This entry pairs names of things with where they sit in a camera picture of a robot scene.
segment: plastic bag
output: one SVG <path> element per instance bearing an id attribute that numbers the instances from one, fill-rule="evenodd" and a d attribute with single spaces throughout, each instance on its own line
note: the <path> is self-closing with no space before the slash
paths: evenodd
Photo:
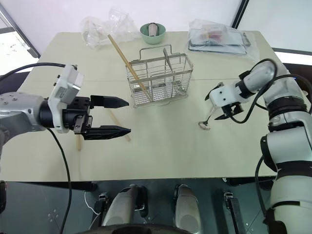
<path id="1" fill-rule="evenodd" d="M 101 21 L 88 16 L 82 20 L 80 29 L 86 45 L 93 49 L 109 44 L 108 34 L 112 35 L 116 42 L 132 41 L 140 37 L 130 16 L 114 8 L 109 12 L 109 20 Z"/>
<path id="2" fill-rule="evenodd" d="M 252 34 L 202 19 L 190 22 L 188 49 L 241 55 L 253 61 L 260 59 L 259 50 Z"/>

